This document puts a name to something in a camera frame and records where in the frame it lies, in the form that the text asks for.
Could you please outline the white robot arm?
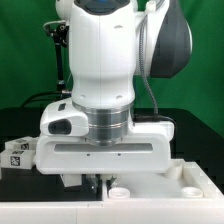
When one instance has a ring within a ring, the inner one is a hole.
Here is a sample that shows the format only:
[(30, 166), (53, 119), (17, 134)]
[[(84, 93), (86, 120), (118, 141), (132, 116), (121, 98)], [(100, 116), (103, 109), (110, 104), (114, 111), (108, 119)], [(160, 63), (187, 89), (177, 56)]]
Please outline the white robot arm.
[(189, 62), (192, 36), (178, 0), (56, 0), (67, 28), (73, 89), (48, 105), (36, 167), (67, 187), (120, 174), (166, 173), (173, 123), (136, 121), (133, 78), (168, 78)]

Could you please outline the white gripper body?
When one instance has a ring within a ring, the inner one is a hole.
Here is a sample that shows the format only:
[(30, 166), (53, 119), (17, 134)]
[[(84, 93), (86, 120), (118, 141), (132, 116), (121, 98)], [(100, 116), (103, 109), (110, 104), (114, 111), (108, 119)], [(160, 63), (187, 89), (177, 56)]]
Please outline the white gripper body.
[(135, 123), (116, 145), (94, 146), (83, 137), (42, 135), (36, 167), (43, 174), (164, 173), (171, 162), (170, 121)]

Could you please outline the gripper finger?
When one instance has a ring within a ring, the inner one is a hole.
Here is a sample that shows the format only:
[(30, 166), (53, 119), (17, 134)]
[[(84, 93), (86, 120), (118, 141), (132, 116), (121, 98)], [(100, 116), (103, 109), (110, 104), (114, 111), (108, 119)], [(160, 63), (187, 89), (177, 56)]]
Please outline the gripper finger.
[(87, 174), (86, 180), (89, 182), (91, 189), (94, 193), (97, 193), (99, 187), (99, 178), (96, 174)]
[(106, 179), (106, 186), (108, 189), (111, 189), (112, 188), (112, 185), (115, 183), (117, 179), (117, 176), (116, 175), (109, 175)]

